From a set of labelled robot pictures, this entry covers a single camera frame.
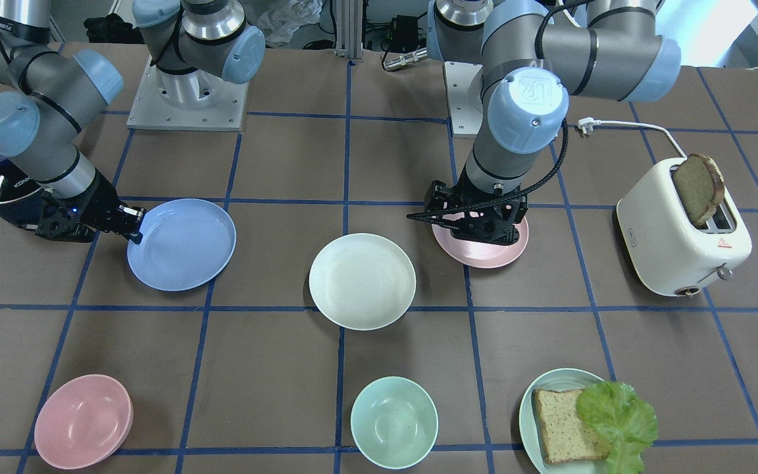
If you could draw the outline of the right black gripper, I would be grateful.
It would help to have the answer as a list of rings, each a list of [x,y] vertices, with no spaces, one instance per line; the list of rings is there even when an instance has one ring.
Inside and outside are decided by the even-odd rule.
[[[100,173],[86,191],[72,198],[40,192],[42,206],[34,234],[52,241],[90,243],[97,232],[115,233],[139,245],[147,210],[130,207],[118,198],[114,186]]]

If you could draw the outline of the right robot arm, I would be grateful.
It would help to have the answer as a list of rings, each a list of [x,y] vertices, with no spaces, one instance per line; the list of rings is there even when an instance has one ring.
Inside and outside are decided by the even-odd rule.
[[[165,83],[173,77],[246,84],[261,67],[262,31],[238,1],[136,1],[141,31]],[[53,241],[90,242],[114,233],[138,245],[145,209],[114,186],[74,139],[123,90],[121,74],[99,52],[71,57],[48,48],[50,3],[0,1],[0,162],[29,184],[0,197],[0,217]]]

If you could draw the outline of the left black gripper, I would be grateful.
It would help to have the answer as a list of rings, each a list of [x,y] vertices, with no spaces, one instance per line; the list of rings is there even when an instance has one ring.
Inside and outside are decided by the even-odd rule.
[[[497,246],[518,242],[517,225],[523,222],[528,210],[526,194],[511,192],[502,197],[500,191],[494,196],[475,191],[475,197],[485,200],[472,203],[461,198],[461,191],[461,184],[449,187],[442,181],[433,181],[430,191],[425,193],[424,222],[448,229],[457,240]]]

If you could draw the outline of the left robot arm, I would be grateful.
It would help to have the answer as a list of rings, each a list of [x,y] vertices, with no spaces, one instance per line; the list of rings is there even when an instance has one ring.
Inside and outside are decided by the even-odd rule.
[[[411,220],[458,240],[510,246],[527,197],[559,171],[572,96],[650,102],[682,51],[656,31],[655,1],[432,1],[428,56],[481,66],[482,123],[454,186],[436,180]]]

